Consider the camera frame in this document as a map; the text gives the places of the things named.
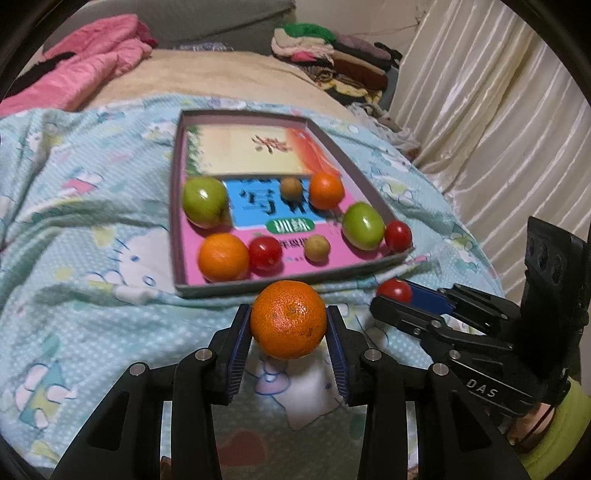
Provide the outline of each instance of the tray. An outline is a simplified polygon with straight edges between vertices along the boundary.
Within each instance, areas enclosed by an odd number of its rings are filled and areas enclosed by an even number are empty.
[[[245,111],[184,111],[178,123],[170,183],[171,256],[176,289],[198,298],[260,291],[281,279],[320,283],[372,274],[390,267],[408,252],[388,255],[382,242],[376,251],[351,246],[337,221],[340,212],[315,212],[303,203],[283,201],[279,182],[296,176],[304,189],[316,171],[339,174],[346,196],[342,211],[357,201],[370,203],[386,225],[395,216],[349,157],[308,118]],[[250,274],[241,281],[209,283],[197,267],[203,239],[213,231],[195,227],[182,208],[187,177],[207,174],[226,184],[232,229],[248,245],[257,235],[275,236],[283,247],[283,266],[271,276]],[[312,265],[303,255],[303,240],[319,233],[331,243],[325,265]]]

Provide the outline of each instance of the mandarin orange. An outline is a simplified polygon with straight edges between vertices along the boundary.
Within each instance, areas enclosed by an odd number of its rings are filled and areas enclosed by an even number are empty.
[[[274,358],[307,355],[326,333],[324,302],[306,283],[272,283],[252,304],[251,332],[263,352]]]
[[[309,186],[310,204],[318,210],[337,208],[345,198],[345,187],[340,178],[330,173],[312,175]]]
[[[248,273],[248,248],[231,233],[209,235],[201,245],[197,265],[211,282],[243,280]]]

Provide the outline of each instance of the beige blanket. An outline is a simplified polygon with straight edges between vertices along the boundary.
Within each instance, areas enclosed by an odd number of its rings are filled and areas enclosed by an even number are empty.
[[[154,50],[135,70],[106,84],[86,108],[159,93],[282,103],[356,122],[298,68],[250,52]]]

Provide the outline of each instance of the bedsheet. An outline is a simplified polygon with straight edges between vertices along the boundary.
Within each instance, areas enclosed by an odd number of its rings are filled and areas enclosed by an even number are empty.
[[[461,282],[502,290],[437,190],[368,130],[311,111],[165,95],[81,113],[0,120],[0,430],[33,465],[52,467],[133,362],[172,364],[206,346],[253,296],[184,300],[168,259],[168,177],[181,109],[305,115],[353,159],[414,234],[403,265],[316,286],[346,324],[400,362],[427,367],[418,343],[369,315],[381,281]],[[214,407],[225,479],[353,479],[365,421],[339,397],[324,344],[281,362],[253,346],[241,391]],[[410,464],[416,433],[409,407]],[[170,454],[170,405],[162,453]]]

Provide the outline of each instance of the red cherry tomato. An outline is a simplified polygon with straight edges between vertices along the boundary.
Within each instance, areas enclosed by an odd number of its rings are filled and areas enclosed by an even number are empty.
[[[396,220],[386,228],[384,241],[391,252],[399,254],[411,247],[413,244],[413,233],[406,223]]]
[[[413,299],[413,290],[405,281],[392,278],[379,286],[376,295],[384,295],[394,300],[410,303]]]
[[[276,238],[257,236],[248,244],[248,255],[254,270],[270,272],[281,264],[283,250]]]

